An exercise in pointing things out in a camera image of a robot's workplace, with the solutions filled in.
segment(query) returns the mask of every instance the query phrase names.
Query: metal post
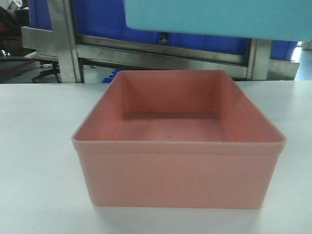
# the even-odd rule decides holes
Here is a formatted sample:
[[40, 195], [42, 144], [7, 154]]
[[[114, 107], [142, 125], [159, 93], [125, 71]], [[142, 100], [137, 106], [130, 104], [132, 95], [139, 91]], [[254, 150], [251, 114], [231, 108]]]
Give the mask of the metal post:
[[268, 75], [272, 40], [252, 39], [248, 63], [248, 80], [266, 80]]
[[84, 83], [72, 0], [48, 0], [48, 5], [62, 82]]

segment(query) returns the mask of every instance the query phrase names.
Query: box bottom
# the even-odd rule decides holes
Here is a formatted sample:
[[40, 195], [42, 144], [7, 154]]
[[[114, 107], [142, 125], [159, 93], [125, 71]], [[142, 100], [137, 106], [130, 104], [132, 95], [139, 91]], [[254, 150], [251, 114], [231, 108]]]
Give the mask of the box bottom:
[[120, 141], [229, 141], [214, 112], [127, 113], [116, 140]]

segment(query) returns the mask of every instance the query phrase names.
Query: pink container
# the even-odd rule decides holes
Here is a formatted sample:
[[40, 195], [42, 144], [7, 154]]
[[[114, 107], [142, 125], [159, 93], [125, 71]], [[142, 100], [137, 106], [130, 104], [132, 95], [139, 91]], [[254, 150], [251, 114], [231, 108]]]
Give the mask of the pink container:
[[97, 206], [256, 209], [286, 139], [223, 71], [123, 71], [77, 129]]

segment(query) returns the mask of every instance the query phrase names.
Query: plastic box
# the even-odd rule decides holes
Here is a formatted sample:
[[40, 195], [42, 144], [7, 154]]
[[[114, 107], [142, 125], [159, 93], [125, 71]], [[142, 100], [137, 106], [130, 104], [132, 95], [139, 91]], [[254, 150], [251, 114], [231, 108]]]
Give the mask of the plastic box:
[[286, 139], [223, 71], [122, 71], [72, 141], [97, 206], [256, 209]]
[[293, 41], [312, 40], [312, 1], [124, 0], [134, 29]]
[[[122, 0], [74, 0], [73, 3], [80, 34], [158, 43], [158, 32], [127, 27]], [[31, 27], [52, 29], [47, 0], [29, 0], [29, 14]]]
[[275, 40], [272, 43], [271, 59], [292, 60], [293, 52], [297, 47], [297, 41]]
[[168, 45], [227, 54], [245, 55], [247, 52], [248, 39], [170, 33]]

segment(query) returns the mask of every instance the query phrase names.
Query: metal bar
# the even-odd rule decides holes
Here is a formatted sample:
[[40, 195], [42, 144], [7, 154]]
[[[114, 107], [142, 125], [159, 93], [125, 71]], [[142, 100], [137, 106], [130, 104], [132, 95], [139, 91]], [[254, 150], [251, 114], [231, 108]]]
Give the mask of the metal bar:
[[[22, 27], [23, 46], [31, 49], [56, 51], [53, 32], [49, 30]], [[81, 44], [104, 46], [131, 51], [140, 51], [162, 55], [170, 55], [192, 59], [202, 59], [208, 61], [218, 61], [234, 64], [244, 64], [245, 56], [224, 54], [210, 51], [201, 51], [165, 45], [146, 44], [126, 40], [100, 38], [86, 35], [78, 35]]]
[[267, 80], [294, 80], [300, 63], [270, 60]]
[[55, 49], [63, 83], [83, 83], [83, 65], [77, 56], [77, 31], [72, 0], [49, 0]]
[[272, 48], [272, 40], [252, 39], [249, 53], [249, 64], [247, 79], [249, 80], [266, 80], [270, 55]]
[[212, 63], [98, 46], [77, 45], [78, 56], [108, 64], [156, 70], [224, 70], [233, 78], [246, 78], [247, 68], [240, 65]]
[[194, 49], [186, 49], [167, 45], [155, 45], [147, 43], [138, 43], [126, 40], [117, 40], [109, 38], [100, 38], [86, 35], [79, 35], [80, 44], [88, 44], [95, 46], [105, 46], [110, 48], [125, 49], [131, 51], [149, 52], [153, 54], [178, 56], [191, 59], [202, 59], [217, 62], [227, 62], [235, 64], [244, 64], [245, 56], [224, 54], [211, 51], [202, 51]]
[[53, 52], [53, 55], [51, 55], [50, 53], [51, 51], [41, 51], [40, 53], [39, 50], [37, 50], [35, 52], [32, 52], [31, 54], [26, 55], [25, 57], [38, 60], [58, 61], [57, 53]]
[[57, 50], [53, 31], [22, 27], [21, 34], [24, 48], [50, 51]]
[[[36, 52], [33, 52], [29, 55], [27, 55], [28, 58], [32, 59], [40, 59], [40, 60], [50, 60], [50, 61], [57, 61], [57, 53], [52, 51], [44, 51], [44, 50], [37, 50]], [[165, 57], [166, 61], [171, 63], [170, 57]], [[138, 68], [138, 66], [134, 66], [130, 62], [128, 64], [121, 64], [114, 60], [114, 62], [110, 61], [111, 59], [108, 59], [107, 61], [101, 60], [101, 59], [85, 59], [85, 62], [92, 65], [103, 65], [103, 66], [110, 66], [110, 67], [124, 67], [124, 68]], [[195, 69], [192, 67], [193, 63], [188, 63], [190, 69]], [[282, 61], [282, 60], [270, 60], [269, 63], [269, 70], [268, 70], [268, 78], [267, 80], [294, 80], [296, 73], [299, 68], [298, 62], [292, 62], [292, 61]]]

